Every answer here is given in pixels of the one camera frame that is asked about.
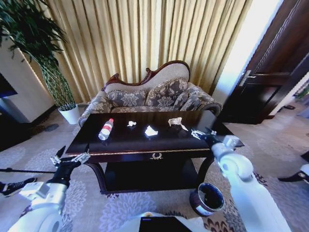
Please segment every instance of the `water bottle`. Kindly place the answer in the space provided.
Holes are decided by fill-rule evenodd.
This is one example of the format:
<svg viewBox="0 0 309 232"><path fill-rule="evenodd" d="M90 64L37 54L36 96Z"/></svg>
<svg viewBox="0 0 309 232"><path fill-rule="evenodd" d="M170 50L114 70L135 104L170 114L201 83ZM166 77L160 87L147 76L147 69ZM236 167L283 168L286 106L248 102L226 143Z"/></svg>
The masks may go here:
<svg viewBox="0 0 309 232"><path fill-rule="evenodd" d="M100 133L98 134L98 138L100 140L107 140L108 136L110 135L111 133L111 130L112 130L112 126L113 126L113 122L114 122L114 119L110 118L110 120L108 120L102 130L100 131Z"/></svg>

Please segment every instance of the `wall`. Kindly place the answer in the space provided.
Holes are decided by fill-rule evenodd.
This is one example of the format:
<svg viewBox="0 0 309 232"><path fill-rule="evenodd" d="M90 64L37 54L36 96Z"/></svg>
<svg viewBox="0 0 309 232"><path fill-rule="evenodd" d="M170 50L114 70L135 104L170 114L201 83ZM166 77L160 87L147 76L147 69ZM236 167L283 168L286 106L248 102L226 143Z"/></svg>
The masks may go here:
<svg viewBox="0 0 309 232"><path fill-rule="evenodd" d="M253 0L227 59L213 97L225 103L233 92L283 0Z"/></svg>
<svg viewBox="0 0 309 232"><path fill-rule="evenodd" d="M0 48L0 72L18 93L0 100L0 105L19 122L32 122L54 105L37 75L21 51L15 50L14 59L8 51L11 41L3 41Z"/></svg>
<svg viewBox="0 0 309 232"><path fill-rule="evenodd" d="M284 107L285 105L288 105L293 99L293 95L299 90L299 88L302 87L302 85L308 81L309 79L309 72L294 86L294 88L285 96L285 98L282 99L282 101L276 106L275 109L273 109L272 112L270 112L269 115L275 115L281 107Z"/></svg>

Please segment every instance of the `sofa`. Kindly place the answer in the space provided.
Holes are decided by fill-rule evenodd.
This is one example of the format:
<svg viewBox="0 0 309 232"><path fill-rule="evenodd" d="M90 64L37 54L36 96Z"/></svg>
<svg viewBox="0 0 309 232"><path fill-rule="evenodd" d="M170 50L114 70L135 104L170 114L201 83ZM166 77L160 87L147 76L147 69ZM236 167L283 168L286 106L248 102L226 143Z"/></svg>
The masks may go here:
<svg viewBox="0 0 309 232"><path fill-rule="evenodd" d="M80 117L79 126L97 113L210 110L215 116L220 114L222 105L189 82L190 69L185 62L170 61L146 71L146 77L135 84L121 81L118 73L112 76Z"/></svg>

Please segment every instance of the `patterned rug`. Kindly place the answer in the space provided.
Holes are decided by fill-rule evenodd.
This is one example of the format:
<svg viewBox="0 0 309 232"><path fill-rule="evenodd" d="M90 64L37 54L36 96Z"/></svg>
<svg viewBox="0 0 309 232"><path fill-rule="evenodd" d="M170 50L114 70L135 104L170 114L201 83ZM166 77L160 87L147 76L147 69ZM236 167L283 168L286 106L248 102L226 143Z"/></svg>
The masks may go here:
<svg viewBox="0 0 309 232"><path fill-rule="evenodd" d="M259 182L266 186L294 232L309 231L309 185L283 183L277 177L290 176L306 162L300 155L309 150L309 119L296 116L302 110L283 109L274 119L259 125L227 124L244 143L238 152L248 157ZM63 145L70 145L79 128L68 124L58 111L51 113L33 132L33 137L0 153L0 168L54 171L50 161ZM203 159L193 159L198 169ZM51 174L0 173L0 181L17 182L38 177L46 181ZM230 195L229 183L213 164L205 181L216 185L225 197L222 211L204 217L204 226L212 232L243 232L242 220ZM146 211L194 218L189 196L192 190L173 190L101 195L95 174L88 166L73 171L63 212L63 232L111 232L126 220ZM0 197L0 231L7 231L21 216L29 202L16 194Z"/></svg>

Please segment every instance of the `shoe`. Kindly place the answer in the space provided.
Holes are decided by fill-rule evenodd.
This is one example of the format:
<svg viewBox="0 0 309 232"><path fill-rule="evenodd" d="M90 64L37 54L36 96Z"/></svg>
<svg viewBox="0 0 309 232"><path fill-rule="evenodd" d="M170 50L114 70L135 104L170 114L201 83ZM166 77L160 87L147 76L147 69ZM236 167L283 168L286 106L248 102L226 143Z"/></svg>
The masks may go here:
<svg viewBox="0 0 309 232"><path fill-rule="evenodd" d="M6 197L10 197L16 194L17 191L22 189L26 184L36 182L37 180L37 178L29 178L21 182L6 184L3 191L1 191L0 193L2 193Z"/></svg>

